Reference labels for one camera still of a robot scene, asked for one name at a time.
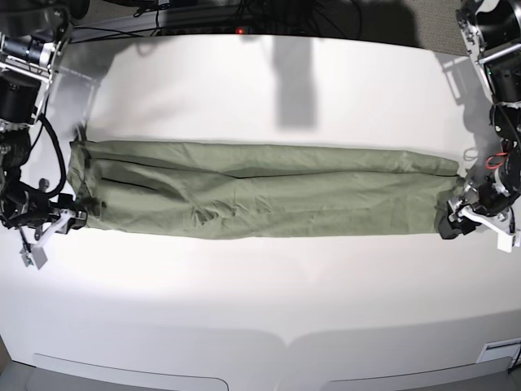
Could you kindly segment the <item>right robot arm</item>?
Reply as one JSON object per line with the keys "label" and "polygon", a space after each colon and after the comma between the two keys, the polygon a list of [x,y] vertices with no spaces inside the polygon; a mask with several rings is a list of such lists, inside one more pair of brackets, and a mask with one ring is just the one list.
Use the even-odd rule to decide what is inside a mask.
{"label": "right robot arm", "polygon": [[[45,224],[56,223],[63,211],[72,216],[63,234],[86,224],[86,212],[72,195],[62,192],[66,167],[58,137],[46,118],[50,85],[72,24],[89,10],[87,1],[3,1],[1,3],[1,223],[7,228],[32,228],[40,237]],[[32,153],[32,125],[40,124],[55,150],[59,181],[54,189],[41,179],[32,187],[21,168]]]}

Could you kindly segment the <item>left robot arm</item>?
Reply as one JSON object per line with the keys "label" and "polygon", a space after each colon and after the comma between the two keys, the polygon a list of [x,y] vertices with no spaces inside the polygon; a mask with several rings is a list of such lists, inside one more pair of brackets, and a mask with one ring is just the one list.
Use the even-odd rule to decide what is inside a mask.
{"label": "left robot arm", "polygon": [[520,3],[463,1],[456,12],[467,54],[492,106],[490,124],[501,150],[486,158],[485,175],[467,179],[449,198],[438,230],[442,239],[468,235],[485,225],[519,237],[514,203],[520,198]]}

